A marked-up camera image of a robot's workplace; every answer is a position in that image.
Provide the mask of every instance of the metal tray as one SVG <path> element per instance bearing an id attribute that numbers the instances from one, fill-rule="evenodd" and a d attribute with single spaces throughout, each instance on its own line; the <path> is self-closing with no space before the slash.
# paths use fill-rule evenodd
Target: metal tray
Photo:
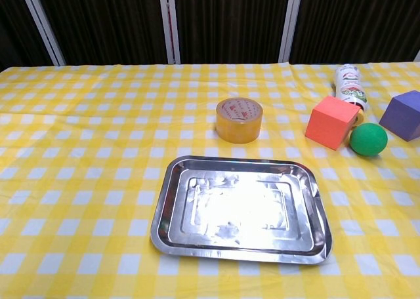
<path id="1" fill-rule="evenodd" d="M 167 254 L 296 264 L 324 261 L 332 245 L 305 166 L 195 156 L 168 166 L 151 238 Z"/>

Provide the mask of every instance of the tape label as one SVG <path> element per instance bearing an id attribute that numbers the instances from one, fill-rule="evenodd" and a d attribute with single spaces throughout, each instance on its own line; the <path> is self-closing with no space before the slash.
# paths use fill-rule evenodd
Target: tape label
<path id="1" fill-rule="evenodd" d="M 221 106 L 225 118 L 233 121 L 254 120 L 260 114 L 259 105 L 252 100 L 229 99 Z"/>

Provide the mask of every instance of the orange cube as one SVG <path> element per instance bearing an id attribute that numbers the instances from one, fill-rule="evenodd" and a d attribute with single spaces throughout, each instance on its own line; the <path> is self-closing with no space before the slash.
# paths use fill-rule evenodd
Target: orange cube
<path id="1" fill-rule="evenodd" d="M 360 107 L 328 96 L 312 110 L 305 136 L 333 150 L 340 147 Z"/>

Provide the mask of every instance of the toy block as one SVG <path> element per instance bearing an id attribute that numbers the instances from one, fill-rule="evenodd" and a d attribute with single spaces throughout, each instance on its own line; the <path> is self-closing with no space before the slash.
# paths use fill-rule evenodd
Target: toy block
<path id="1" fill-rule="evenodd" d="M 328 96 L 312 110 L 305 136 L 337 150 L 352 128 L 359 110 L 359 106 Z"/>
<path id="2" fill-rule="evenodd" d="M 379 124 L 407 142 L 420 137 L 420 92 L 412 90 L 392 98 Z"/>

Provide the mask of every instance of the dark curtain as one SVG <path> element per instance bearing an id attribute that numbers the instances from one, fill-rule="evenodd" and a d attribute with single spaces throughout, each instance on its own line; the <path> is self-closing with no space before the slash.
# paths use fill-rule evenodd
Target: dark curtain
<path id="1" fill-rule="evenodd" d="M 412 61 L 420 0 L 301 0 L 292 64 Z"/>
<path id="2" fill-rule="evenodd" d="M 25 0 L 0 0 L 0 71 L 47 65 L 51 59 Z"/>
<path id="3" fill-rule="evenodd" d="M 287 0 L 175 0 L 182 63 L 278 61 Z"/>
<path id="4" fill-rule="evenodd" d="M 66 63 L 167 64 L 159 0 L 41 0 Z"/>

